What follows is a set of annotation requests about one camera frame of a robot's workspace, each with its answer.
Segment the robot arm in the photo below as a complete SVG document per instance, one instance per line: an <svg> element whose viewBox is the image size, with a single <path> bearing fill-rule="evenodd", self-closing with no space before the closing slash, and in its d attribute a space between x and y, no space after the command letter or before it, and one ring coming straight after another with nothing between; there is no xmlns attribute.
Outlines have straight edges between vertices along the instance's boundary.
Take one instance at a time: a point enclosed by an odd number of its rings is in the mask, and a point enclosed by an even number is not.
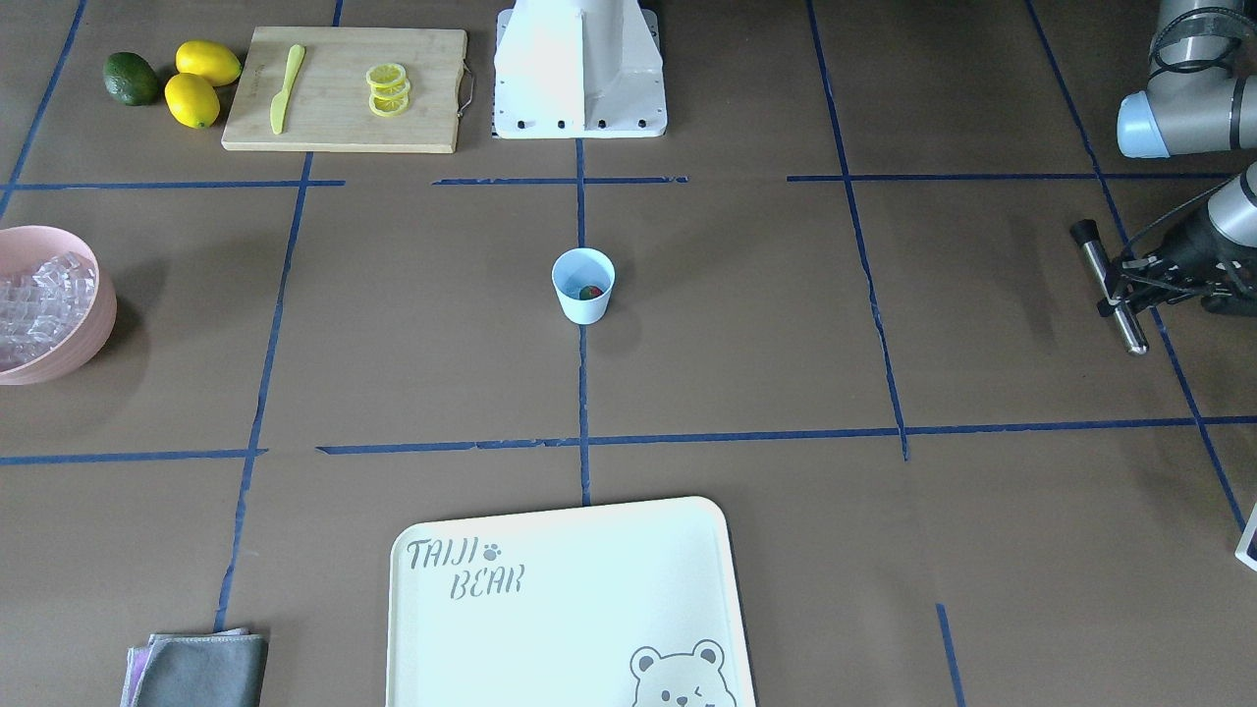
<svg viewBox="0 0 1257 707"><path fill-rule="evenodd" d="M1243 1L1164 1L1148 50L1144 89L1117 111L1128 159L1169 159L1254 147L1254 75L1234 63L1254 39ZM1198 297L1218 313L1254 313L1254 170L1209 192L1144 255L1123 255L1106 273L1104 316L1136 313Z"/></svg>

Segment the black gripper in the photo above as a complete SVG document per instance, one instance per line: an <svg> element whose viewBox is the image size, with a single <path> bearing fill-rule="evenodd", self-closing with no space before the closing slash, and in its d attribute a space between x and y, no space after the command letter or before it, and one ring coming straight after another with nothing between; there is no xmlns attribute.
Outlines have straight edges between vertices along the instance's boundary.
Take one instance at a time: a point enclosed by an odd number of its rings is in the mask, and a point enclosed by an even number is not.
<svg viewBox="0 0 1257 707"><path fill-rule="evenodd" d="M1159 254L1115 258L1112 265L1134 315L1200 299L1209 313L1254 317L1254 259L1253 245L1231 242L1207 213L1194 211L1166 231Z"/></svg>

